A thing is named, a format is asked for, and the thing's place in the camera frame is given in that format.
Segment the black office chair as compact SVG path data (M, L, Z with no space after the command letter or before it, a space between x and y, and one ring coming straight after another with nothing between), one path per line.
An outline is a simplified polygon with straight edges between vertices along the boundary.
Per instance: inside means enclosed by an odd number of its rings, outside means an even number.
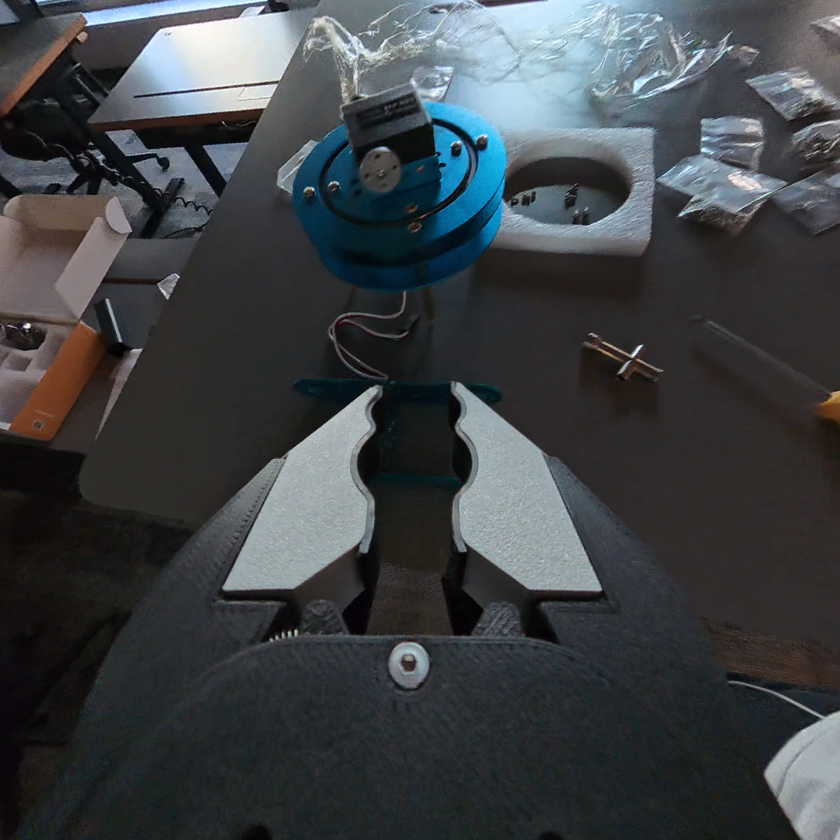
M128 155L131 172L123 174L112 155L95 144L88 120L108 94L103 83L77 59L59 59L2 117L3 151L22 161L65 160L76 173L66 188L68 194L85 186L88 194L97 195L103 182L136 190L143 177L135 165L144 161L155 161L168 172L169 158L145 152Z

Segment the person's white shirt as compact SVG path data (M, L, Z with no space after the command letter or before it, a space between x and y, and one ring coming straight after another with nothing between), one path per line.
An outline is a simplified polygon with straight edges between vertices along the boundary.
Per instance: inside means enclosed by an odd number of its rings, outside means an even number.
M763 775L799 838L839 838L838 711L797 732Z

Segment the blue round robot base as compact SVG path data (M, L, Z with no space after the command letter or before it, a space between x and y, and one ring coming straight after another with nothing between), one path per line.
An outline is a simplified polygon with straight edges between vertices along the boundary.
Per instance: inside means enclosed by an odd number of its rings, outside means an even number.
M291 202L326 269L351 287L421 290L470 268L497 235L508 166L478 113L411 82L344 103Z

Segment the crumpled clear plastic wrap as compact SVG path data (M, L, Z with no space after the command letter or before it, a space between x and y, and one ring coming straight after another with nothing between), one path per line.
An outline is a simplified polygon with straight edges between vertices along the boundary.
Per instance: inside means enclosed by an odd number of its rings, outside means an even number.
M598 48L587 97L604 111L630 109L703 80L733 46L731 32L709 38L661 13L630 13L610 3L588 7L579 26Z
M478 2L401 3L357 31L316 16L303 40L307 62L328 54L342 96L368 96L411 80L421 68L461 69L478 81L501 81L521 63L514 39Z

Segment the blue metal bracket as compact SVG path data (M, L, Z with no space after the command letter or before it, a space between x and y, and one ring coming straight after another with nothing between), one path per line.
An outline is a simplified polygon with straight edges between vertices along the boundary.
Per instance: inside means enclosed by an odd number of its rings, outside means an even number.
M454 496L469 456L456 443L459 407L447 381L390 381L373 406L375 431L363 448L362 478L374 489L424 488Z

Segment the small empty clear bag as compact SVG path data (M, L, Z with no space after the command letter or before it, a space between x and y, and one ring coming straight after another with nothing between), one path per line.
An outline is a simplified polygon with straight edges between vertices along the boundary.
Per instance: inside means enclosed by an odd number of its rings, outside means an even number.
M291 200L294 182L301 166L317 145L318 141L310 140L306 142L278 169L276 187L279 193L288 200Z
M424 102L443 102L454 74L453 66L420 66L413 71L411 83Z

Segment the orange white cardboard box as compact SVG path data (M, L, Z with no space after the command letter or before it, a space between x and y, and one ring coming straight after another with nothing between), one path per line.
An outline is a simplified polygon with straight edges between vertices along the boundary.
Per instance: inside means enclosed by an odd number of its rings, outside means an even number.
M104 356L82 320L132 227L105 196L16 196L1 217L2 435L49 442Z

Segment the clear bag of screws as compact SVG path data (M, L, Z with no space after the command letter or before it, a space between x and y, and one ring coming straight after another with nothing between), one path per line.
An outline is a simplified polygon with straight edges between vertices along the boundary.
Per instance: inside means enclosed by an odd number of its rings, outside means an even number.
M818 172L839 161L839 119L816 122L791 136L789 152L801 172Z
M788 122L839 109L838 96L803 68L775 71L746 83Z
M839 225L839 163L789 184L772 195L772 202L811 235Z
M788 186L780 178L702 154L679 161L657 184L688 197L678 219L730 236L740 235L771 197Z
M761 119L731 115L700 121L700 154L747 171L760 168L764 140Z

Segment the small black box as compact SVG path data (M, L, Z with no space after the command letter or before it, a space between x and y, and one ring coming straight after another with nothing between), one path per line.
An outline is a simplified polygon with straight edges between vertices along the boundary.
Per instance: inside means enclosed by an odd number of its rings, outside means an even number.
M132 351L123 326L110 298L103 298L93 305L98 321L98 332L107 354L121 359Z

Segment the dark grey desk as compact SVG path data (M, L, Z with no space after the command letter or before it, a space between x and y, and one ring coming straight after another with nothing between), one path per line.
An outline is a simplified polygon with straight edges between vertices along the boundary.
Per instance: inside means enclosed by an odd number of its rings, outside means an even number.
M340 375L327 328L392 311L321 265L277 170L339 122L328 54L298 52L80 473L90 502L198 526L333 405L295 380ZM663 561L695 613L838 649L838 429L796 425L693 351L703 314L838 388L838 227L770 203L737 237L677 218L657 192L639 261L488 250L436 286L436 322L404 343L356 332L398 380L494 385L500 414L556 455ZM664 369L615 377L589 333Z

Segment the metal cross wrench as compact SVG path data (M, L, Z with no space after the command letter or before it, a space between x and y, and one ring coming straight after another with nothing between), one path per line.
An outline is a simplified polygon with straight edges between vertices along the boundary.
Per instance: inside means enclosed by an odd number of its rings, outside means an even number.
M664 369L652 364L646 357L647 346L640 343L632 350L625 350L603 336L590 332L582 343L584 350L599 354L616 364L615 377L627 382L635 376L648 382L657 382Z

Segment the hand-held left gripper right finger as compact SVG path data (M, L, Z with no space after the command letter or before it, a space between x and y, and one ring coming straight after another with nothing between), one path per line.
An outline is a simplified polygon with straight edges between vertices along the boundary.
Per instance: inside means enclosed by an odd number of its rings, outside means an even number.
M594 600L602 584L540 447L453 382L468 469L453 503L462 587L481 606Z

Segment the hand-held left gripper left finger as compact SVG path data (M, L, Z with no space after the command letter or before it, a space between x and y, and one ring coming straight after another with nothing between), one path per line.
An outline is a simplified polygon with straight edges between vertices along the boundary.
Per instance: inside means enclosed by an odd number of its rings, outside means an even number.
M343 612L364 592L375 500L360 468L382 387L367 388L287 452L223 583L230 599L271 596L302 611L329 601Z

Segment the white foam block round cutout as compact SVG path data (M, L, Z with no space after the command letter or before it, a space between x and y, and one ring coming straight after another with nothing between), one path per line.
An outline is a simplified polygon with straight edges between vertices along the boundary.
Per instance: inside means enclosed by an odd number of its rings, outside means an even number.
M604 167L625 197L617 209L588 225L542 222L507 203L492 247L552 256L639 257L650 241L655 196L655 131L648 128L513 130L502 135L508 152L507 192L529 167L570 171L570 184Z

